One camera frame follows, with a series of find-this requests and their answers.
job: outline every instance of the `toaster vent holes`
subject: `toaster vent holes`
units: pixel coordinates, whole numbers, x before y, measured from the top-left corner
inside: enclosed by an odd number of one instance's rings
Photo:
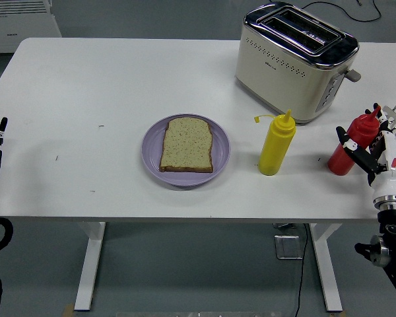
[[[269,50],[265,49],[264,47],[259,45],[257,42],[254,42],[250,38],[246,38],[246,43],[248,43],[251,47],[254,47],[256,50],[261,52],[264,56],[268,57],[272,61],[275,61],[276,63],[280,64],[280,66],[289,69],[292,73],[295,73],[297,76],[301,76],[302,78],[306,76],[304,71],[301,71],[299,70],[299,68],[290,65],[289,63],[285,62],[283,59],[280,59],[278,56],[272,54]]]

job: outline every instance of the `red bottle cap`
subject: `red bottle cap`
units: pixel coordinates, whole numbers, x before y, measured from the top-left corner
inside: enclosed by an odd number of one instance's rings
[[[362,133],[371,133],[372,131],[378,131],[380,123],[376,118],[377,113],[380,111],[381,107],[378,106],[371,114],[362,114],[355,120],[356,128]]]

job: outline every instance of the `yellow squeeze bottle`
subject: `yellow squeeze bottle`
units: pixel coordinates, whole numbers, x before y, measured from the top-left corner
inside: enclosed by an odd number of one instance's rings
[[[258,162],[258,169],[264,175],[274,175],[279,171],[295,135],[295,120],[290,116],[291,112],[289,109],[286,114],[278,115],[270,123]],[[258,123],[259,117],[255,117],[254,120]]]

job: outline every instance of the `cream toaster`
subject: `cream toaster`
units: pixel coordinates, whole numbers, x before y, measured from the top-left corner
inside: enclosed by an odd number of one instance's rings
[[[272,2],[244,18],[236,77],[279,113],[307,123],[333,102],[358,41],[293,5]]]

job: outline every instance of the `white table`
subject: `white table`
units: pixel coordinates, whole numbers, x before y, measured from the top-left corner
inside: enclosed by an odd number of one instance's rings
[[[377,211],[366,175],[336,176],[326,162],[348,127],[378,102],[396,104],[396,44],[361,43],[330,109],[299,126],[280,172],[257,160],[270,113],[235,79],[239,41],[50,38],[25,40],[0,79],[9,117],[0,216],[78,221],[90,240],[75,305],[88,310],[106,221],[313,223],[327,310],[342,310],[327,238]],[[155,179],[141,160],[147,129],[172,114],[208,117],[231,155],[210,182],[186,190]]]

